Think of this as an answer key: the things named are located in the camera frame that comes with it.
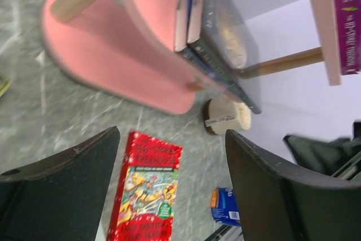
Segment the red book under green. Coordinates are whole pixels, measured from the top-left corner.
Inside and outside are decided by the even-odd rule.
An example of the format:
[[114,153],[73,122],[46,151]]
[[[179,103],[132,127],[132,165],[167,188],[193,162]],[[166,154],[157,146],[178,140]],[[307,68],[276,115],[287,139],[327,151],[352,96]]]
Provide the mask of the red book under green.
[[182,151],[129,133],[107,240],[171,240]]

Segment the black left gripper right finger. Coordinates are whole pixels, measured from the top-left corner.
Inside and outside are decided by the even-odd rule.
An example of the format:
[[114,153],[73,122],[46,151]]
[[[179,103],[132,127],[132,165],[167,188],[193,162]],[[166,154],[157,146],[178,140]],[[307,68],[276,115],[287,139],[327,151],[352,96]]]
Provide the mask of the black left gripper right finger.
[[359,240],[360,183],[275,155],[234,130],[227,164],[245,240]]

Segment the purple 117-storey treehouse book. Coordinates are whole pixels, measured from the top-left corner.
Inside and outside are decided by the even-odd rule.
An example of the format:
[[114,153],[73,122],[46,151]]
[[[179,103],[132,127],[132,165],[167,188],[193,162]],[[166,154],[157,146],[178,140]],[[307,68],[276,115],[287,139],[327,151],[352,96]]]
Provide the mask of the purple 117-storey treehouse book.
[[341,74],[360,73],[360,0],[334,0]]

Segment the dark purple book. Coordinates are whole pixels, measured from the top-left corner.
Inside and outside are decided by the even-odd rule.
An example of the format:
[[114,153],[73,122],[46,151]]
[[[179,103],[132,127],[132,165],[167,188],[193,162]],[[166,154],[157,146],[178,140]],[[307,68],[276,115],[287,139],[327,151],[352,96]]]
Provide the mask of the dark purple book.
[[201,35],[204,0],[177,0],[174,52],[185,55]]

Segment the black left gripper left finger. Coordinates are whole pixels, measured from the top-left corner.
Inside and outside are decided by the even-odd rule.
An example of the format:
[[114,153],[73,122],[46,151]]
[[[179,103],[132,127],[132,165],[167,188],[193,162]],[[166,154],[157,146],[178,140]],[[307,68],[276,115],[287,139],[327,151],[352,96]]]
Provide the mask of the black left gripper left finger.
[[120,142],[110,127],[1,174],[1,240],[95,240]]

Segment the pink three-tier shelf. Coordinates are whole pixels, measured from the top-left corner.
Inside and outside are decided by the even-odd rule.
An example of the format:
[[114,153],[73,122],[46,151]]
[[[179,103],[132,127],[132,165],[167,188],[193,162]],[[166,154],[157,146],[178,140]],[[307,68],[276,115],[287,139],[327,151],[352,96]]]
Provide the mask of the pink three-tier shelf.
[[[196,93],[235,100],[185,55],[174,52],[177,0],[46,0],[41,17],[51,56],[76,81],[180,115]],[[331,85],[341,82],[334,0],[311,0],[320,47],[258,62],[251,76],[324,61]]]

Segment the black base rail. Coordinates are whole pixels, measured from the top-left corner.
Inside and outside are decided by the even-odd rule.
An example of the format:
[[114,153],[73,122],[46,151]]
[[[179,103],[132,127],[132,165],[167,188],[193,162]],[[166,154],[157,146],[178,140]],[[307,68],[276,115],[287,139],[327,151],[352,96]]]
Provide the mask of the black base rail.
[[205,241],[244,241],[243,231],[241,227],[222,225]]

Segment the beige paper roll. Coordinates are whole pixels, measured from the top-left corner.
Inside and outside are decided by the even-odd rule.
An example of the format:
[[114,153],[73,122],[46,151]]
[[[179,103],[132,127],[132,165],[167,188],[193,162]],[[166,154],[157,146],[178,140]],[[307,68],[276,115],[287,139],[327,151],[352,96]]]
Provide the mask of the beige paper roll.
[[208,133],[224,135],[228,129],[249,130],[252,112],[245,103],[236,103],[223,97],[208,100],[202,109],[204,126]]

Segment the blue wrapped tissue roll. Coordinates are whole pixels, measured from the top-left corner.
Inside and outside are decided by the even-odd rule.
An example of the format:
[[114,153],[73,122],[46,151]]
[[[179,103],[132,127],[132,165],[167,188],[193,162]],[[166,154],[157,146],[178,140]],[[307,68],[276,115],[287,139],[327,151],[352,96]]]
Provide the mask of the blue wrapped tissue roll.
[[217,187],[214,189],[210,209],[215,222],[228,226],[241,226],[239,210],[232,188]]

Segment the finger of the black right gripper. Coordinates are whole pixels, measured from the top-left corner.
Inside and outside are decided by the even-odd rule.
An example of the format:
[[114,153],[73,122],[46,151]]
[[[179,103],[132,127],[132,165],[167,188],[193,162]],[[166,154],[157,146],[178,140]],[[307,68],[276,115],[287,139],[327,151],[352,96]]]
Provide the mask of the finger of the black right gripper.
[[283,142],[299,166],[338,179],[359,181],[360,122],[353,123],[353,135],[323,142],[289,134]]

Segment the lime green comic book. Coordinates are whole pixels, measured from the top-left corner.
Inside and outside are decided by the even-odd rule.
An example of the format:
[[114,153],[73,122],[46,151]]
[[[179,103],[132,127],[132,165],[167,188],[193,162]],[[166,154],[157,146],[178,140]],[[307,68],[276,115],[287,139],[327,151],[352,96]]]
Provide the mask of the lime green comic book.
[[12,80],[6,76],[0,76],[0,97],[4,95],[4,93],[8,90],[12,83]]

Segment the black Moon and Sixpence book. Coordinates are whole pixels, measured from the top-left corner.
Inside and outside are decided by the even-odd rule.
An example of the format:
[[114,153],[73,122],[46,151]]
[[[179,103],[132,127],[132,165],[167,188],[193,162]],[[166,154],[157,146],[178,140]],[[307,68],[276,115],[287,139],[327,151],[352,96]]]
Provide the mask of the black Moon and Sixpence book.
[[233,0],[204,0],[200,38],[185,54],[202,72],[260,114],[261,93],[255,71],[257,44]]

